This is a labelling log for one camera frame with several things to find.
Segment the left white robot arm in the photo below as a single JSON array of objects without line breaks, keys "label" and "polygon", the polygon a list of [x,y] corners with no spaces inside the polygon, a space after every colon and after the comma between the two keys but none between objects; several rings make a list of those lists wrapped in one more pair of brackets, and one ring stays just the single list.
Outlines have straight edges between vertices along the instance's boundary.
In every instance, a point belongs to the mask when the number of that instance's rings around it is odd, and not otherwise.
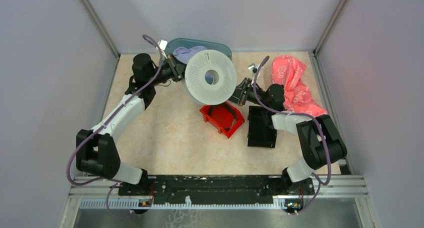
[{"label": "left white robot arm", "polygon": [[78,171],[94,175],[94,180],[107,179],[128,183],[138,195],[149,191],[148,172],[121,161],[116,143],[132,121],[152,103],[155,87],[167,81],[184,78],[186,64],[172,54],[161,56],[155,63],[147,53],[134,56],[132,76],[119,104],[93,128],[80,130],[71,161]]}]

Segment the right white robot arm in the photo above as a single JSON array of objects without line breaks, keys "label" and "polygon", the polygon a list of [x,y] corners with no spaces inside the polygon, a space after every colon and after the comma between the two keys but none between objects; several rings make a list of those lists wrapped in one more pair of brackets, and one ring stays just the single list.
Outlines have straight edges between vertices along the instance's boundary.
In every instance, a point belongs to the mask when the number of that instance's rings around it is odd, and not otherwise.
[{"label": "right white robot arm", "polygon": [[236,86],[229,101],[239,106],[246,102],[257,105],[260,125],[265,129],[285,131],[298,136],[301,158],[282,171],[281,187],[287,194],[295,194],[316,170],[331,165],[347,156],[347,148],[332,118],[327,115],[290,113],[284,108],[284,86],[272,84],[262,90],[250,78]]}]

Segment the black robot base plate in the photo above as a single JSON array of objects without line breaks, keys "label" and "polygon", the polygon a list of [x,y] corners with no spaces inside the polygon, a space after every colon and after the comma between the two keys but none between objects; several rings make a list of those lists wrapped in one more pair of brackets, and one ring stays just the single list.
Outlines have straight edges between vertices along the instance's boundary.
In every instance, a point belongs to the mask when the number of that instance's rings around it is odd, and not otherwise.
[{"label": "black robot base plate", "polygon": [[290,183],[279,175],[153,175],[140,184],[124,182],[120,196],[147,196],[155,205],[268,205],[274,196],[309,196],[315,193],[308,178]]}]

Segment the grey plastic cable spool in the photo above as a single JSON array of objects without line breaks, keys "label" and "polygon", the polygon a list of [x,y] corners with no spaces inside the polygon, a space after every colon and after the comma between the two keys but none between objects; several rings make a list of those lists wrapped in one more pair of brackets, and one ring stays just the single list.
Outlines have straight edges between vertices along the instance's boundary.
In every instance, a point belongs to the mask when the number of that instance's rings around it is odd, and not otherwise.
[{"label": "grey plastic cable spool", "polygon": [[224,53],[206,49],[188,61],[182,84],[196,103],[219,105],[226,102],[236,89],[236,68]]}]

